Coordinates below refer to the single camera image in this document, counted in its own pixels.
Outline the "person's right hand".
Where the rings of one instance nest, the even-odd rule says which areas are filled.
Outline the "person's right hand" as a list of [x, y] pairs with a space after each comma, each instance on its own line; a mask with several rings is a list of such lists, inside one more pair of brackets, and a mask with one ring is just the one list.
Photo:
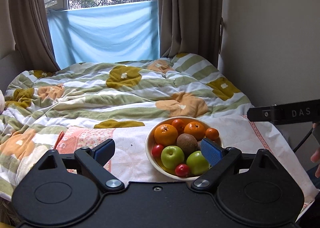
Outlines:
[[[319, 132], [320, 132], [319, 123], [313, 123], [312, 134], [318, 143], [320, 142], [320, 133]], [[319, 148], [317, 148], [317, 150], [311, 156], [311, 161], [313, 163], [317, 163], [317, 162], [319, 162], [319, 159], [320, 159], [320, 150], [319, 150]], [[315, 177], [319, 178], [319, 176], [320, 176], [320, 165], [318, 164], [317, 170], [315, 172]]]

